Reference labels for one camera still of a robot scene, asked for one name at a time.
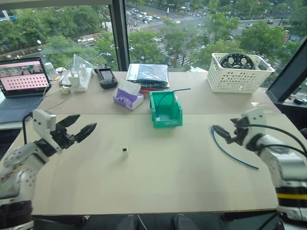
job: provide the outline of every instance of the white plastic basket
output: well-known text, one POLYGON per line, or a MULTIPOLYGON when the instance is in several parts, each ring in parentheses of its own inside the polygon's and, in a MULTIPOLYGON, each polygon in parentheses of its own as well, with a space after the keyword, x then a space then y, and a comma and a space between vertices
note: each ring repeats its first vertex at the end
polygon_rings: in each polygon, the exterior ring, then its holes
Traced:
POLYGON ((213 92, 254 93, 263 81, 275 70, 257 55, 247 55, 254 62, 255 69, 225 69, 220 61, 227 54, 212 54, 208 83, 213 92), (260 70, 259 64, 266 70, 260 70))

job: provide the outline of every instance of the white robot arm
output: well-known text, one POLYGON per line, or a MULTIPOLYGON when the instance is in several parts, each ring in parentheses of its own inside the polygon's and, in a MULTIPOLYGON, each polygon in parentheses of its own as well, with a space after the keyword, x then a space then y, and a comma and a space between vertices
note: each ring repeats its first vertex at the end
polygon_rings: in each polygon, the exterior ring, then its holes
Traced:
POLYGON ((71 115, 56 123, 56 117, 42 110, 33 111, 33 127, 41 139, 11 152, 3 161, 0 172, 0 229, 28 230, 31 221, 36 176, 55 153, 61 153, 74 142, 89 136, 96 123, 85 126, 76 135, 69 135, 69 127, 80 115, 71 115))
MULTIPOLYGON (((249 110, 242 114, 242 118, 231 121, 236 127, 234 138, 220 126, 213 125, 213 129, 228 144, 235 142, 254 151, 268 166, 279 202, 277 211, 282 220, 292 225, 296 225, 293 221, 307 222, 307 165, 304 156, 297 155, 293 147, 265 134, 264 129, 268 126, 261 109, 249 110)), ((306 148, 300 144, 304 151, 299 151, 306 156, 306 148)))

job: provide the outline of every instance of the laptop keyboard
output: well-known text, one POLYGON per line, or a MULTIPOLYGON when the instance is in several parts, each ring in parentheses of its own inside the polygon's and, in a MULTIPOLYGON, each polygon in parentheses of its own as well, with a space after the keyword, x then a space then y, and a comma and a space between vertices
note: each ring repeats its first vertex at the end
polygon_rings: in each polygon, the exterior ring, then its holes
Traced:
POLYGON ((26 98, 6 98, 0 104, 0 110, 17 109, 38 106, 42 97, 26 97, 26 98))

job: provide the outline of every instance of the remote controller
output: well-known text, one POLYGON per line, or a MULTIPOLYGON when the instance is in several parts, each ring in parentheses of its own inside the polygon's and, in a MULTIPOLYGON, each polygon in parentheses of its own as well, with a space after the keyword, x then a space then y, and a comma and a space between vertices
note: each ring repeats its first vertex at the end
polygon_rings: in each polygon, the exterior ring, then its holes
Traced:
POLYGON ((114 77, 111 68, 105 66, 99 66, 94 69, 95 73, 101 77, 100 86, 103 89, 111 89, 117 86, 118 81, 114 77))

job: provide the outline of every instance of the tissue box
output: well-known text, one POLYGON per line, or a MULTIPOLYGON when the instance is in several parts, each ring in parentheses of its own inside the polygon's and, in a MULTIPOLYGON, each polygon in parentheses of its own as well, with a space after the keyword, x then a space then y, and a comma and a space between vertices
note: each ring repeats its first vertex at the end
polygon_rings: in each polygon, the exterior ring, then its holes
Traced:
POLYGON ((120 88, 115 89, 113 93, 113 100, 115 103, 124 106, 127 109, 135 110, 144 102, 144 95, 138 93, 137 95, 132 95, 120 88))

